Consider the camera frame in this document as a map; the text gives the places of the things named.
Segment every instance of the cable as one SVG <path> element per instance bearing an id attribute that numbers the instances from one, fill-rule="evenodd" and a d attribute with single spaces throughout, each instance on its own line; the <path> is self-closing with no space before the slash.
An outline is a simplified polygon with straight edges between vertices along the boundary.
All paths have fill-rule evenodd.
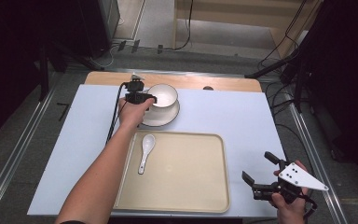
<path id="1" fill-rule="evenodd" d="M 118 20 L 118 25 L 122 25 L 122 24 L 124 24 L 124 19 L 120 17 L 120 19 Z"/>
<path id="2" fill-rule="evenodd" d="M 110 138 L 112 137 L 113 130 L 115 129 L 115 125 L 116 125 L 116 121 L 117 121 L 116 113 L 117 113 L 117 108 L 118 108 L 118 101 L 120 100 L 121 89 L 123 88 L 123 86 L 125 86 L 127 84 L 128 84 L 127 82 L 123 82 L 123 83 L 121 83 L 120 87 L 118 88 L 116 104 L 115 104 L 115 112 L 113 112 L 113 118 L 112 118 L 112 122 L 110 124 L 109 133 L 107 134 L 107 137 L 106 137 L 106 144 L 109 142 Z"/>
<path id="3" fill-rule="evenodd" d="M 267 96 L 267 99 L 271 98 L 271 97 L 276 97 L 276 95 L 281 91 L 283 90 L 285 87 L 287 87 L 288 85 L 290 85 L 291 83 L 288 83 L 288 84 L 285 84 L 284 86 L 282 86 L 280 89 L 278 89 L 274 94 L 270 95 L 270 96 Z"/>
<path id="4" fill-rule="evenodd" d="M 291 128 L 287 127 L 284 124 L 276 123 L 275 126 L 283 127 L 286 130 L 288 130 L 289 132 L 291 132 L 292 134 L 294 134 L 297 137 L 298 141 L 301 143 L 301 146 L 305 149 L 304 143 L 302 142 L 300 136 L 298 136 L 298 134 L 295 131 L 293 131 Z"/>
<path id="5" fill-rule="evenodd" d="M 126 103 L 124 103 L 124 105 L 123 105 L 123 106 L 120 108 L 120 110 L 118 111 L 118 113 L 117 113 L 117 118 L 115 119 L 115 122 L 113 123 L 113 127 L 116 126 L 116 123 L 117 123 L 118 118 L 120 117 L 121 111 L 123 111 L 124 106 L 127 104 L 127 102 L 128 102 L 128 101 L 126 101 Z"/>
<path id="6" fill-rule="evenodd" d="M 187 25 L 187 20 L 185 20 L 185 25 L 186 25 L 186 29 L 187 29 L 187 32 L 188 32 L 188 36 L 190 36 L 190 28 Z M 190 48 L 192 49 L 193 48 L 193 42 L 191 41 L 191 38 L 189 38 L 188 40 L 190 41 Z"/>
<path id="7" fill-rule="evenodd" d="M 266 94 L 266 97 L 269 95 L 269 87 L 273 84 L 277 84 L 277 83 L 281 83 L 280 81 L 276 81 L 276 82 L 271 82 L 267 85 L 266 90 L 264 91 L 264 93 Z"/>
<path id="8" fill-rule="evenodd" d="M 304 193 L 302 193 L 302 195 L 298 195 L 298 198 L 302 198 L 305 202 L 312 204 L 312 208 L 304 214 L 304 219 L 308 219 L 316 211 L 316 209 L 318 209 L 318 204 L 316 204 L 314 200 Z"/>
<path id="9" fill-rule="evenodd" d="M 290 30 L 293 28 L 294 24 L 296 23 L 297 19 L 298 19 L 298 16 L 299 14 L 301 13 L 303 7 L 305 6 L 307 0 L 303 0 L 301 2 L 301 5 L 300 7 L 298 8 L 297 12 L 296 12 L 296 15 L 293 17 L 292 21 L 290 22 L 290 24 L 288 25 L 288 27 L 286 28 L 286 31 L 284 32 L 284 37 L 282 38 L 281 42 L 276 45 L 276 47 L 263 59 L 261 60 L 258 64 L 257 64 L 257 69 L 259 69 L 259 66 L 264 66 L 263 65 L 263 62 L 266 61 L 268 59 L 268 57 L 275 51 L 278 49 L 278 47 L 283 43 L 284 39 L 288 38 L 289 40 L 291 40 L 294 44 L 295 44 L 295 50 L 298 48 L 298 44 L 297 42 L 292 39 L 290 36 L 289 36 L 289 32 Z"/>
<path id="10" fill-rule="evenodd" d="M 278 62 L 280 59 L 273 59 L 273 58 L 271 58 L 271 59 L 267 59 L 267 58 L 263 59 L 262 61 L 260 61 L 260 62 L 257 63 L 257 66 L 256 66 L 256 67 L 257 67 L 257 71 L 260 71 L 260 70 L 261 70 L 261 69 L 260 69 L 260 66 L 263 66 L 263 68 L 266 67 L 266 66 L 263 64 L 263 62 L 266 61 L 266 60 L 275 60 L 275 61 Z M 281 68 L 277 68 L 277 69 L 273 70 L 272 72 L 281 75 L 281 74 L 282 74 L 282 71 L 281 71 L 281 70 L 282 70 Z"/>
<path id="11" fill-rule="evenodd" d="M 279 104 L 277 104 L 277 105 L 271 105 L 270 107 L 269 107 L 269 109 L 272 109 L 272 108 L 275 108 L 275 107 L 278 107 L 278 106 L 280 106 L 280 105 L 285 105 L 285 104 L 287 104 L 287 103 L 292 103 L 292 102 L 294 102 L 295 100 L 287 100 L 287 101 L 283 101 L 283 102 L 281 102 L 281 103 L 279 103 Z"/>
<path id="12" fill-rule="evenodd" d="M 290 85 L 290 83 L 288 83 L 288 84 L 282 86 L 280 89 L 278 89 L 278 91 L 274 94 L 274 97 L 272 98 L 272 103 L 271 103 L 271 105 L 274 105 L 274 104 L 275 104 L 275 99 L 277 98 L 277 95 L 279 94 L 279 92 L 280 92 L 281 90 L 283 90 L 284 88 L 286 88 L 287 86 L 289 86 L 289 85 Z"/>
<path id="13" fill-rule="evenodd" d="M 113 54 L 112 54 L 112 50 L 113 49 L 115 49 L 115 48 L 117 48 L 119 45 L 114 45 L 114 46 L 112 46 L 112 48 L 109 50 L 109 53 L 110 53 L 110 57 L 111 57 L 111 61 L 110 61 L 110 63 L 109 64 L 107 64 L 107 65 L 102 65 L 102 64 L 99 64 L 99 63 L 97 63 L 97 62 L 95 62 L 94 60 L 92 60 L 92 58 L 91 57 L 89 57 L 89 60 L 90 61 L 92 61 L 93 63 L 95 63 L 95 64 L 97 64 L 98 66 L 100 66 L 100 67 L 107 67 L 107 66 L 110 66 L 112 63 L 113 63 Z"/>
<path id="14" fill-rule="evenodd" d="M 193 3 L 194 0 L 191 0 L 191 5 L 190 5 L 190 13 L 188 15 L 188 36 L 187 36 L 187 41 L 185 42 L 185 44 L 182 47 L 176 48 L 176 49 L 170 49 L 170 50 L 179 50 L 184 48 L 187 44 L 188 41 L 190 41 L 190 37 L 191 37 L 191 14 L 193 14 Z"/>
<path id="15" fill-rule="evenodd" d="M 286 95 L 289 95 L 290 97 L 294 97 L 293 96 L 293 94 L 292 93 L 290 93 L 290 92 L 278 92 L 278 93 L 276 93 L 276 95 L 279 95 L 279 94 L 286 94 Z"/>
<path id="16" fill-rule="evenodd" d="M 289 105 L 290 105 L 290 104 L 286 104 L 284 107 L 282 107 L 281 109 L 279 109 L 278 112 L 274 113 L 274 114 L 272 115 L 272 117 L 274 118 L 274 120 L 275 120 L 275 117 L 276 117 L 279 113 L 281 113 L 281 112 L 283 112 L 285 109 L 287 109 L 287 107 L 289 107 Z"/>

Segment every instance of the white table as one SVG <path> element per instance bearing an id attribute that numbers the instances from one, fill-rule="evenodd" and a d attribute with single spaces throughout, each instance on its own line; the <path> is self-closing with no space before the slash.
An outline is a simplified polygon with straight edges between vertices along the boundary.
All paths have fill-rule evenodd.
<path id="1" fill-rule="evenodd" d="M 56 216 L 69 191 L 103 149 L 114 111 L 117 86 L 80 86 L 41 178 L 28 215 Z M 277 181 L 270 151 L 284 158 L 264 93 L 179 89 L 178 117 L 162 127 L 140 129 L 219 134 L 226 146 L 231 205 L 223 214 L 114 211 L 113 216 L 275 217 L 268 202 L 255 201 L 241 179 L 246 171 L 256 183 Z"/>

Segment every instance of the human hand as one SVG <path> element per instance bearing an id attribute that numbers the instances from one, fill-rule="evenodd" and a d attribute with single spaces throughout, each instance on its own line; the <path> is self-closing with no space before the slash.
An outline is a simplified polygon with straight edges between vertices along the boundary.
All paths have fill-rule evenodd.
<path id="1" fill-rule="evenodd" d="M 135 132 L 136 127 L 144 121 L 144 115 L 147 108 L 149 108 L 155 100 L 153 98 L 147 99 L 144 103 L 134 105 L 126 102 L 124 98 L 121 98 L 118 102 L 119 105 L 119 117 L 120 127 L 129 128 L 132 132 Z"/>
<path id="2" fill-rule="evenodd" d="M 307 168 L 300 162 L 296 161 L 296 164 L 301 167 L 303 170 L 307 171 Z M 302 188 L 302 192 L 307 194 L 308 189 Z M 298 224 L 304 223 L 304 208 L 305 208 L 305 200 L 296 198 L 294 202 L 287 204 L 284 201 L 284 198 L 279 193 L 272 194 L 272 205 L 275 205 L 278 208 L 278 222 L 280 224 Z"/>

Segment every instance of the ceramic spoon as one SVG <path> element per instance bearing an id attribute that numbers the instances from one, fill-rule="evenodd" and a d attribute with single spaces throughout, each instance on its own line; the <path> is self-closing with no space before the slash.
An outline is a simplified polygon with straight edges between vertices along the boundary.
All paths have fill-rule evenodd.
<path id="1" fill-rule="evenodd" d="M 144 173 L 147 156 L 152 151 L 154 145 L 155 145 L 155 137 L 152 134 L 147 134 L 144 137 L 144 140 L 142 141 L 143 155 L 142 155 L 141 165 L 139 166 L 138 174 L 142 175 Z"/>

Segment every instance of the rectangular tray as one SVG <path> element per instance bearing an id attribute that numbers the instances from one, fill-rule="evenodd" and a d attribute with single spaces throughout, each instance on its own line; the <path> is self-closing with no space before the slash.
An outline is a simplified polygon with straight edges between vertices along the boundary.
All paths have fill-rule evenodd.
<path id="1" fill-rule="evenodd" d="M 138 174 L 142 140 L 156 144 Z M 114 209 L 224 213 L 230 204 L 222 138 L 206 133 L 138 131 Z"/>

